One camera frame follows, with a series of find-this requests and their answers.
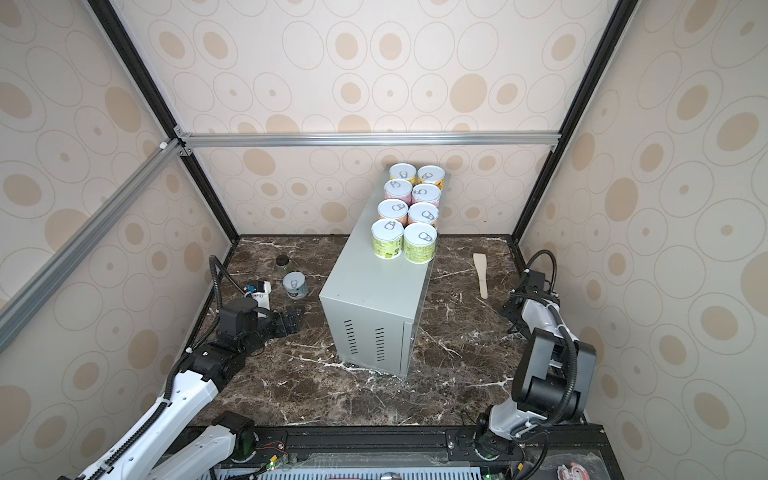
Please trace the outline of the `green label can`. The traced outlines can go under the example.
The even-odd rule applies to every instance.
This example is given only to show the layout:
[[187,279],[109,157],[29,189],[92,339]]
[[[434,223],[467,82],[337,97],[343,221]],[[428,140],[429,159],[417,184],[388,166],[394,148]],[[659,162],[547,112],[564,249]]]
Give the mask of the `green label can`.
[[379,219],[371,226],[372,250],[381,259],[394,259],[402,250],[405,227],[398,220]]
[[438,233],[427,223],[408,225],[403,234],[405,258],[414,264],[426,264],[435,257]]

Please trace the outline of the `brown label can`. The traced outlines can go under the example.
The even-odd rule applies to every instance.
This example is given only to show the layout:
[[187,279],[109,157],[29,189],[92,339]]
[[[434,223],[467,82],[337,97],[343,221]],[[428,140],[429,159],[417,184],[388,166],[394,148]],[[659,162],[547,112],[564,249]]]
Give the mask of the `brown label can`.
[[395,220],[404,226],[408,224],[408,210],[408,204],[399,199],[385,199],[377,206],[380,219]]

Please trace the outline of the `red label can front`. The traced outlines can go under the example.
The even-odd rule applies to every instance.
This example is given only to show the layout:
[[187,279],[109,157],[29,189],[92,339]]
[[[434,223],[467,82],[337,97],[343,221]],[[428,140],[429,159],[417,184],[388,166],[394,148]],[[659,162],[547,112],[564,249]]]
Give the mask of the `red label can front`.
[[408,210],[408,224],[427,224],[437,228],[439,221],[439,209],[437,206],[428,202],[414,203]]

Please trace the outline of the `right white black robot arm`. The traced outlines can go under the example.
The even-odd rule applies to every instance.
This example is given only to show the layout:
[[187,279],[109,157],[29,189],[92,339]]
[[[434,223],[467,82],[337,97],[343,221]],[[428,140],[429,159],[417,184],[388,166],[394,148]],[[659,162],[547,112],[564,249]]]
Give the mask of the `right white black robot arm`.
[[566,325],[555,292],[557,261],[542,249],[533,260],[547,256],[552,273],[528,262],[500,315],[508,330],[526,341],[512,379],[511,393],[477,420],[474,442],[482,457],[495,457],[515,442],[562,422],[581,418],[597,364],[593,345],[578,339]]

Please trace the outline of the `yellow label can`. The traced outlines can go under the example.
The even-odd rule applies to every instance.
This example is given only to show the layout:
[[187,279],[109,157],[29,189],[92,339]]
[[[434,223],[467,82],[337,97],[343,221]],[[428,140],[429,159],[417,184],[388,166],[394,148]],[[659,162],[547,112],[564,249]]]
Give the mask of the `yellow label can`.
[[391,180],[404,180],[415,185],[417,182],[417,169],[408,163],[397,163],[389,168]]

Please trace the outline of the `teal label can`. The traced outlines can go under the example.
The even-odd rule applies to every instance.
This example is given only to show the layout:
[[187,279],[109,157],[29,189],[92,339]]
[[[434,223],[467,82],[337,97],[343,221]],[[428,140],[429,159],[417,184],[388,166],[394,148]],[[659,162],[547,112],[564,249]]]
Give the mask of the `teal label can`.
[[309,294],[309,287],[306,277],[299,271],[293,271],[286,274],[282,281],[283,287],[289,298],[299,300]]

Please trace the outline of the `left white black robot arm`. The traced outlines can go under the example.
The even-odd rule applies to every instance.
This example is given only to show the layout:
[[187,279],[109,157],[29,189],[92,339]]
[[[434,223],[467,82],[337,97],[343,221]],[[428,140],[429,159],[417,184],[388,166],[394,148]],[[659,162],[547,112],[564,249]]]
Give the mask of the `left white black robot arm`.
[[222,462],[244,463],[257,453],[259,437],[253,420],[224,413],[169,459],[162,457],[248,358],[269,341],[296,334],[301,327],[302,308],[278,312],[265,306],[271,291],[265,282],[243,287],[238,297],[224,302],[221,282],[232,277],[216,256],[210,256],[209,268],[217,303],[213,324],[171,367],[152,408],[80,478],[193,479]]

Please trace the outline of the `pink label can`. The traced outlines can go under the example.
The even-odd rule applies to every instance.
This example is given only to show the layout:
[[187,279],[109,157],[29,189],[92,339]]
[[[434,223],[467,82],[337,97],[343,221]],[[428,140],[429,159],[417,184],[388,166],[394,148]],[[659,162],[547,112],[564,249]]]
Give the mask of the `pink label can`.
[[442,190],[434,184],[417,184],[412,189],[412,204],[415,205],[416,203],[429,203],[434,206],[438,206],[440,203],[441,195]]
[[386,199],[396,199],[403,201],[410,206],[412,199],[413,185],[405,179],[390,179],[384,184],[384,195]]

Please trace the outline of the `orange label can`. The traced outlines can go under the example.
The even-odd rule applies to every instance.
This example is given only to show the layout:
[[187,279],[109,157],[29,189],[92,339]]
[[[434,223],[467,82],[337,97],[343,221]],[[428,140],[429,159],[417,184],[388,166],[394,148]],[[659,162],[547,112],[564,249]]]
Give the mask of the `orange label can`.
[[444,169],[436,165],[425,165],[417,170],[419,184],[430,184],[439,189],[443,188],[445,176]]

